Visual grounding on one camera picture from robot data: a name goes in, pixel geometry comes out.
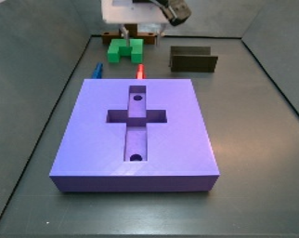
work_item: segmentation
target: purple block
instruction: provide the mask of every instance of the purple block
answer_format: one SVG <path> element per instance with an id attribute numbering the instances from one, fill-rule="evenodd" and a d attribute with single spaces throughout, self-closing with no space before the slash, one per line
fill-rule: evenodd
<path id="1" fill-rule="evenodd" d="M 219 176 L 191 80 L 84 81 L 49 174 L 60 191 L 209 191 Z"/>

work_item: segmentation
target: cross-shaped slot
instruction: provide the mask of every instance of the cross-shaped slot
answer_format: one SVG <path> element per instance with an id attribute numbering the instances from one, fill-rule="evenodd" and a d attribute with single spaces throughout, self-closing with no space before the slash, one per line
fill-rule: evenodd
<path id="1" fill-rule="evenodd" d="M 147 123 L 167 123 L 167 110 L 147 110 L 147 86 L 131 86 L 128 110 L 108 110 L 107 123 L 125 123 L 124 161 L 148 161 Z"/>

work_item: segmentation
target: green lego brick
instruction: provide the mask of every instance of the green lego brick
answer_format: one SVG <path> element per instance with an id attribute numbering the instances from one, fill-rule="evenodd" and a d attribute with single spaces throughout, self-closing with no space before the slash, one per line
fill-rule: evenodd
<path id="1" fill-rule="evenodd" d="M 132 39 L 131 46 L 127 46 L 125 39 L 113 39 L 108 49 L 108 61 L 119 63 L 121 56 L 132 57 L 132 63 L 143 62 L 144 40 Z"/>

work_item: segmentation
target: circular hole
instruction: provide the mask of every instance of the circular hole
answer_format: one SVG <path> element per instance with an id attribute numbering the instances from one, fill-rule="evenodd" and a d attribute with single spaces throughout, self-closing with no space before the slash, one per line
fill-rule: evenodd
<path id="1" fill-rule="evenodd" d="M 135 96 L 133 96 L 133 99 L 135 99 L 135 100 L 141 100 L 141 99 L 143 99 L 143 96 L 141 96 L 141 95 L 135 95 Z"/>
<path id="2" fill-rule="evenodd" d="M 133 154 L 131 157 L 131 161 L 143 161 L 143 156 L 140 154 Z"/>

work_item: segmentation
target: gray wall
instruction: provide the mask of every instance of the gray wall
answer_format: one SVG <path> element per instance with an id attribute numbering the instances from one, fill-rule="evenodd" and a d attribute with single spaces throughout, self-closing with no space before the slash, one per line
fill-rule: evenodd
<path id="1" fill-rule="evenodd" d="M 0 216 L 88 40 L 71 1 L 0 4 Z"/>
<path id="2" fill-rule="evenodd" d="M 243 41 L 299 112 L 299 0 L 272 0 Z"/>
<path id="3" fill-rule="evenodd" d="M 72 0 L 91 34 L 116 30 L 101 17 L 100 0 Z M 168 27 L 168 35 L 241 37 L 252 20 L 269 0 L 185 0 L 193 14 L 183 26 Z M 140 31 L 155 30 L 155 25 L 141 26 Z"/>

